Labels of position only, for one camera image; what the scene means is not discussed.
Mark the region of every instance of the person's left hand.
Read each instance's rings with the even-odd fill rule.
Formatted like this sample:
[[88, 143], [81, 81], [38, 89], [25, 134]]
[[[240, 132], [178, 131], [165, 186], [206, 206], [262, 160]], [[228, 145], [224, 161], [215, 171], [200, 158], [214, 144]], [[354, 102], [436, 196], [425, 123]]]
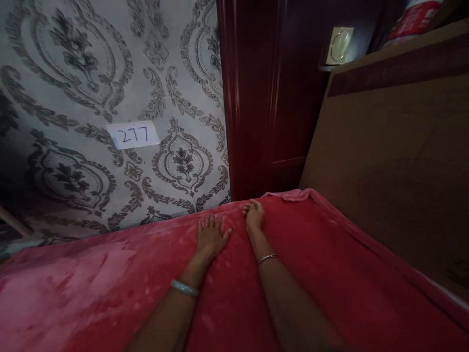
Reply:
[[207, 256], [210, 260], [215, 258], [230, 238], [232, 229], [228, 229], [224, 234], [221, 233], [221, 222], [223, 215], [219, 215], [215, 219], [215, 215], [211, 214], [205, 219], [205, 224], [199, 221], [199, 236], [197, 240], [197, 253]]

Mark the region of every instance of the bracelet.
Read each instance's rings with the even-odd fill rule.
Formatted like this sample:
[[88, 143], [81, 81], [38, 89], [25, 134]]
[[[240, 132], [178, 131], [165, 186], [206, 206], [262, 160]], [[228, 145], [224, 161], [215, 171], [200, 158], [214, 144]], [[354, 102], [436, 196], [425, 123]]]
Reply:
[[181, 292], [181, 293], [185, 293], [189, 296], [192, 296], [192, 297], [197, 297], [200, 293], [200, 291], [196, 288], [192, 288], [186, 284], [183, 284], [182, 282], [180, 281], [177, 281], [177, 280], [172, 280], [171, 281], [171, 287], [174, 288], [175, 290]]
[[275, 258], [275, 257], [278, 257], [277, 254], [269, 254], [268, 256], [265, 256], [264, 258], [262, 258], [260, 261], [259, 261], [259, 265], [266, 259], [270, 259], [270, 258]]

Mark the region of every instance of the fleece blanket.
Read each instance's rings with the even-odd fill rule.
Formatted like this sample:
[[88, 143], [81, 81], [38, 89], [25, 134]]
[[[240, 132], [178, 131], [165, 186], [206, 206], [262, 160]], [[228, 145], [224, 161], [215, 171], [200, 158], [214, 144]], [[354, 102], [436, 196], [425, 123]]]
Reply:
[[[260, 199], [264, 232], [350, 351], [469, 351], [469, 315], [314, 190]], [[207, 272], [187, 351], [280, 351], [244, 202], [30, 248], [0, 267], [0, 346], [122, 351], [196, 248], [197, 221], [233, 228]]]

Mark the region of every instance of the wallpaper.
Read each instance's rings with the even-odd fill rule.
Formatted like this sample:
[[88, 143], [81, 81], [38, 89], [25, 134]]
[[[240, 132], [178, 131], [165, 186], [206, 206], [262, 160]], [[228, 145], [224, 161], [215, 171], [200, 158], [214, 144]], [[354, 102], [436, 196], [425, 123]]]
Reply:
[[[230, 201], [215, 0], [9, 0], [0, 13], [0, 253]], [[152, 120], [117, 150], [105, 125]]]

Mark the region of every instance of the cardboard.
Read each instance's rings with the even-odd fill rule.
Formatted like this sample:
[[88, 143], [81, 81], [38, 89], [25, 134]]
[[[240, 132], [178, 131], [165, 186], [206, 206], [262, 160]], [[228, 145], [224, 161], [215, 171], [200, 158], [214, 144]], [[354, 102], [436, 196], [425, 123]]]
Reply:
[[335, 68], [300, 187], [469, 302], [469, 20]]

